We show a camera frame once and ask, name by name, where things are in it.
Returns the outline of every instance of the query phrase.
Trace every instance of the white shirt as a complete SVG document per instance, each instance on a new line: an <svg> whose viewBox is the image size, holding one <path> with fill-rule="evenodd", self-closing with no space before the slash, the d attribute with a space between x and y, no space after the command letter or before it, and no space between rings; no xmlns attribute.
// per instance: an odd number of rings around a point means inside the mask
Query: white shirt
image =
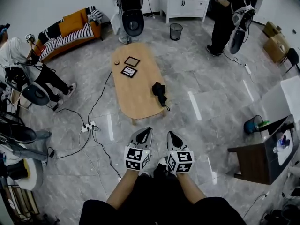
<svg viewBox="0 0 300 225"><path fill-rule="evenodd" d="M3 46L0 48L0 76L5 78L3 68L9 61L15 60L15 62L25 63L30 52L31 46L28 43L23 42L18 37L14 37L6 41L6 43L3 44ZM38 78L40 74L40 71L38 69L31 66L23 67L28 72L29 77L32 81Z"/></svg>

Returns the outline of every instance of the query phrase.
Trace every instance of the cardboard box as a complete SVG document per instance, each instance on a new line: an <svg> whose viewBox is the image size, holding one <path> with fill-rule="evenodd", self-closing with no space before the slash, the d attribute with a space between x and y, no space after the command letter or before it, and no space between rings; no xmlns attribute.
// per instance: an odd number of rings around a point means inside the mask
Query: cardboard box
<svg viewBox="0 0 300 225"><path fill-rule="evenodd" d="M286 56L287 52L290 49L290 46L282 34L277 34L274 37L270 37L263 48L271 57L272 61L274 63L278 63L281 62L282 59Z"/></svg>
<svg viewBox="0 0 300 225"><path fill-rule="evenodd" d="M276 27L273 23L267 22L265 25L263 32L265 35L267 35L268 38L273 37L277 34L279 34L281 31L280 27Z"/></svg>

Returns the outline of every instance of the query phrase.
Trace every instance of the person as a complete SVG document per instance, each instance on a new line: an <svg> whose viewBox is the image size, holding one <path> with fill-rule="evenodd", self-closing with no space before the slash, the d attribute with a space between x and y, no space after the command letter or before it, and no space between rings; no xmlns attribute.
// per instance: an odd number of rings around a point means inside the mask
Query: person
<svg viewBox="0 0 300 225"><path fill-rule="evenodd" d="M219 56L223 53L230 36L235 29L232 21L232 12L248 6L251 0L216 0L220 6L216 16L215 26L212 33L211 45L206 48L212 56Z"/></svg>
<svg viewBox="0 0 300 225"><path fill-rule="evenodd" d="M168 172L162 158L154 178L127 170L106 202L85 201L79 225L231 224L246 225L220 197L206 197L187 173Z"/></svg>
<svg viewBox="0 0 300 225"><path fill-rule="evenodd" d="M19 63L26 63L30 58L35 60L37 64L39 57L36 56L32 50L33 43L29 44L23 42L18 37L8 39L7 25L0 25L0 65L2 66L2 76L5 77L4 66L7 62L14 61ZM50 83L53 87L59 89L68 98L74 93L76 83L68 86L62 81L51 69L45 64L37 64L37 66L23 66L24 70L28 73L30 80L39 84L49 95L51 101L56 102L58 105L63 104L63 98L59 94L54 94L53 91L46 85Z"/></svg>
<svg viewBox="0 0 300 225"><path fill-rule="evenodd" d="M131 37L129 36L124 29L123 22L122 22L122 12L121 9L119 8L119 20L121 24L120 28L120 37L119 37L119 42L123 44L130 44L132 42L137 42L138 38L137 37Z"/></svg>

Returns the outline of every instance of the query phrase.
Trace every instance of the wooden desk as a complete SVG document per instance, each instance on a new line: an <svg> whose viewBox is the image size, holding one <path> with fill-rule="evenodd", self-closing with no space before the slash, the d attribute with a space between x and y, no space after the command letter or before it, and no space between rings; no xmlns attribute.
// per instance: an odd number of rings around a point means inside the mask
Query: wooden desk
<svg viewBox="0 0 300 225"><path fill-rule="evenodd" d="M140 62L133 78L121 74L128 57ZM150 48L143 43L119 47L112 55L112 73L122 112L133 119L143 119L164 112L164 108L152 93L156 82L165 84Z"/></svg>

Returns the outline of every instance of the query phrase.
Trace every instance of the gray tile floor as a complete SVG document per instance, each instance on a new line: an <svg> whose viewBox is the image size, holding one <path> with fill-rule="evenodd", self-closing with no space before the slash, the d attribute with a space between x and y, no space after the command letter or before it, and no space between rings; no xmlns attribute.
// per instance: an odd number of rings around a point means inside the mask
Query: gray tile floor
<svg viewBox="0 0 300 225"><path fill-rule="evenodd" d="M287 172L271 186L235 179L232 173L238 170L237 157L229 154L227 148L244 144L243 123L256 114L263 116L261 96L280 80L297 75L297 71L293 68L282 76L285 66L273 64L263 50L267 38L260 25L251 25L249 39L236 55L239 62L249 66L249 76L243 66L223 55L212 57L206 51L213 31L212 20L207 18L204 24L197 19L176 21L183 26L177 42L169 39L169 26L159 16L146 19L140 37L152 49L164 76L171 111L166 117L139 120L133 126L120 111L111 77L91 114L101 129L96 132L97 140L112 156L116 169L124 174L123 150L134 131L145 126L154 129L149 169L154 169L159 158L166 155L167 132L181 134L195 153L196 163L190 175L207 196L224 197L243 216L257 196L269 192L245 217L248 224L257 224L267 209L282 203L280 194ZM93 41L48 63L64 81L77 81L77 91L63 106L79 112L85 122L111 71L111 54L121 46L109 28L106 30L104 41ZM195 113L192 100L200 114ZM47 107L33 105L29 112L22 111L22 118L33 129L52 132L48 146L55 149L57 156L80 148L78 134L82 123L76 114L53 113ZM82 146L86 139L87 134L82 134ZM44 183L34 193L42 212L69 225L78 223L85 200L105 201L117 183L118 176L109 166L102 147L90 139L82 152L64 159L49 159Z"/></svg>

